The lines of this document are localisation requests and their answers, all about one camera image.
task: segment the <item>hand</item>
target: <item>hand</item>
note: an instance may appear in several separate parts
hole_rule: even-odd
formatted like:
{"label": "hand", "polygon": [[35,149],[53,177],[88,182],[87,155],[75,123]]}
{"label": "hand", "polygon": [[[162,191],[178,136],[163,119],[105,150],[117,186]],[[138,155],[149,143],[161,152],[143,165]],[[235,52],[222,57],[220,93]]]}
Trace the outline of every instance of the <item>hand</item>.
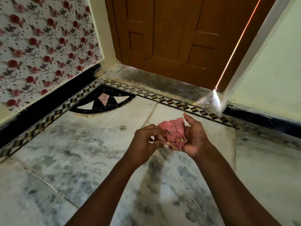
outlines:
{"label": "hand", "polygon": [[186,152],[194,159],[199,152],[213,145],[209,141],[201,122],[196,121],[186,113],[184,113],[184,118],[191,127],[185,126],[185,136],[188,142],[185,144],[183,152]]}
{"label": "hand", "polygon": [[135,132],[134,138],[123,157],[137,169],[149,160],[156,149],[163,147],[165,141],[166,134],[161,129],[154,124],[148,125]]}

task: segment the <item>pink paper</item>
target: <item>pink paper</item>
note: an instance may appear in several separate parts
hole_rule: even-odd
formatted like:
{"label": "pink paper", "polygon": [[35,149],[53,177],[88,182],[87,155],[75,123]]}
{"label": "pink paper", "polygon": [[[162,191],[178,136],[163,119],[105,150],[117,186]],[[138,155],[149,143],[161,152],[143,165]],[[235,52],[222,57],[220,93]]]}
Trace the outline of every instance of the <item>pink paper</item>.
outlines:
{"label": "pink paper", "polygon": [[187,143],[184,119],[178,118],[176,120],[163,121],[158,126],[166,133],[166,144],[173,150],[182,150]]}
{"label": "pink paper", "polygon": [[105,93],[102,93],[98,99],[103,103],[104,106],[107,105],[108,99],[109,99],[110,95],[107,95]]}

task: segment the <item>door panel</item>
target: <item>door panel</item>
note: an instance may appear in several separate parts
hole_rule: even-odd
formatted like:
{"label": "door panel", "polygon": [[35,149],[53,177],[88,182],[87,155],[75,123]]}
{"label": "door panel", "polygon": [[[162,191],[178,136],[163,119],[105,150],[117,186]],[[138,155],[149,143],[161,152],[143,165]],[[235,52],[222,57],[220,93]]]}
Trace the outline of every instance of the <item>door panel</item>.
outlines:
{"label": "door panel", "polygon": [[123,63],[213,89],[257,2],[113,0]]}

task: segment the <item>black marble inlay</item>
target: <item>black marble inlay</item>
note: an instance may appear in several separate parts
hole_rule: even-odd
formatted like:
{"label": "black marble inlay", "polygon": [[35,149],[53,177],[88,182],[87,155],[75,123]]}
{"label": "black marble inlay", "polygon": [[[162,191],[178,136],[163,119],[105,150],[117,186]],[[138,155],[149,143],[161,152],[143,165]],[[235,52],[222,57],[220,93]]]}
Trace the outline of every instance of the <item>black marble inlay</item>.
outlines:
{"label": "black marble inlay", "polygon": [[301,138],[301,125],[293,122],[247,112],[234,108],[231,105],[226,107],[224,114],[243,121],[263,126],[268,129],[282,132],[293,137]]}
{"label": "black marble inlay", "polygon": [[94,74],[101,68],[96,64],[74,77],[52,93],[21,111],[15,119],[0,127],[0,149],[21,135],[35,123],[42,120],[73,95],[96,80]]}
{"label": "black marble inlay", "polygon": [[[106,106],[103,105],[103,103],[98,99],[98,97],[105,93],[109,95],[108,102]],[[119,104],[116,102],[115,97],[123,97],[123,96],[129,96],[126,100],[123,102],[120,102]],[[97,87],[93,92],[85,96],[80,102],[78,102],[75,106],[73,106],[69,111],[75,112],[75,113],[81,113],[81,114],[99,114],[108,112],[114,109],[117,109],[127,103],[129,103],[136,95],[131,94],[126,91],[122,91],[120,89],[106,86],[104,84],[101,84],[99,87]],[[88,104],[90,102],[94,101],[92,110],[87,109],[81,109],[78,108],[82,105]]]}

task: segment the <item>forearm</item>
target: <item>forearm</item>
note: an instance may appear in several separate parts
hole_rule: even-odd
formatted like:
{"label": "forearm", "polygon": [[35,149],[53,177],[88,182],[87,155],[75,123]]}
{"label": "forearm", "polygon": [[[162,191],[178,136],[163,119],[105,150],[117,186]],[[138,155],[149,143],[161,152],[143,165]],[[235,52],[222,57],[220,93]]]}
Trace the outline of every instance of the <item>forearm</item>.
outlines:
{"label": "forearm", "polygon": [[280,225],[250,194],[212,145],[195,158],[225,225]]}
{"label": "forearm", "polygon": [[110,225],[124,188],[135,169],[122,158],[66,226]]}

